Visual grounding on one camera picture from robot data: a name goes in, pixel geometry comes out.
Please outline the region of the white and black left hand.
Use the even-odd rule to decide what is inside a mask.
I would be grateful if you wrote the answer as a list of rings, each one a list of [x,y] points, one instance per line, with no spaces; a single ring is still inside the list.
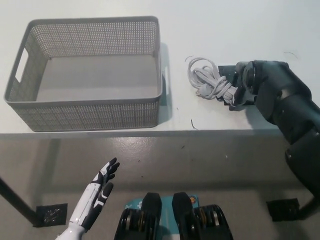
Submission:
[[[117,158],[114,157],[98,171],[93,180],[86,186],[78,203],[76,204],[69,220],[70,223],[77,224],[79,226],[82,225],[102,188],[106,186],[109,180],[115,177],[115,172],[119,166],[120,163],[117,162]]]

